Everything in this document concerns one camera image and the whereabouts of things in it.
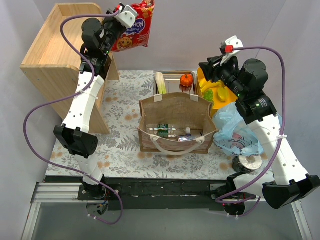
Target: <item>red snack bag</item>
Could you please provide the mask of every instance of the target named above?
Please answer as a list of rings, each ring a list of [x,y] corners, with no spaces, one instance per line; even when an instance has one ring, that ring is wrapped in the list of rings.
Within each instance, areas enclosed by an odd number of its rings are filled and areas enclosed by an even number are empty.
[[[112,47],[112,52],[121,52],[138,46],[148,47],[152,16],[154,14],[155,0],[143,0],[132,4],[138,16],[132,28],[126,30]]]

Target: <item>plastic bottle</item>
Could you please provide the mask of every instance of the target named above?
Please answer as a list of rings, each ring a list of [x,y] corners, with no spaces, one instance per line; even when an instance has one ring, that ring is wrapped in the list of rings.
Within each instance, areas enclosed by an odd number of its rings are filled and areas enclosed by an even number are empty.
[[[180,128],[170,124],[153,124],[146,126],[147,133],[163,138],[176,138],[190,134],[190,127]]]

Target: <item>patterned table surface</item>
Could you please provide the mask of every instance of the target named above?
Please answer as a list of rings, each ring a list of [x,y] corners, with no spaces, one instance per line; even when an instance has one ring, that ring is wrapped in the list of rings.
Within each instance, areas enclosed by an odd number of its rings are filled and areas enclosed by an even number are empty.
[[[212,145],[208,154],[169,156],[140,152],[137,127],[139,100],[154,94],[153,71],[119,71],[119,81],[108,81],[102,113],[110,134],[97,134],[98,147],[91,156],[106,177],[225,180],[235,173],[232,158]],[[268,161],[263,157],[263,165]],[[56,141],[51,161],[79,169],[75,158]],[[79,176],[79,173],[49,165],[47,176]]]

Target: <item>yellow bowl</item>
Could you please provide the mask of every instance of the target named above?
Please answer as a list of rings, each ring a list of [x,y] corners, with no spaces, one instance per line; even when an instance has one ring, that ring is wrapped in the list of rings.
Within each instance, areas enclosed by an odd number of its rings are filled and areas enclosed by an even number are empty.
[[[205,78],[205,75],[204,75],[204,72],[202,71],[202,69],[199,67],[198,70],[197,70],[197,82],[196,82],[196,91],[197,91],[197,94],[201,97],[201,98],[204,98],[203,96],[203,93],[204,92],[201,92],[201,88],[200,88],[200,85],[199,85],[199,82],[201,80],[203,80]],[[236,95],[234,95],[234,93],[232,91],[229,90],[228,88],[228,92],[229,92],[229,97],[227,98],[226,101],[220,101],[219,98],[218,98],[218,87],[213,87],[213,88],[210,88],[212,89],[213,91],[213,102],[214,102],[214,105],[212,107],[212,110],[211,110],[211,118],[214,116],[214,114],[221,108],[223,108],[224,106],[230,104],[230,103],[233,103],[235,102],[238,98]]]

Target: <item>small pumpkin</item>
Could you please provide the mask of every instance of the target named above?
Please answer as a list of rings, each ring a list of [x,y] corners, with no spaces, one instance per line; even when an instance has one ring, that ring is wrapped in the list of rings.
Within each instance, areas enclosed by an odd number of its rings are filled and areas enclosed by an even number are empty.
[[[194,77],[190,73],[183,74],[180,78],[180,84],[184,87],[190,87],[194,83]]]

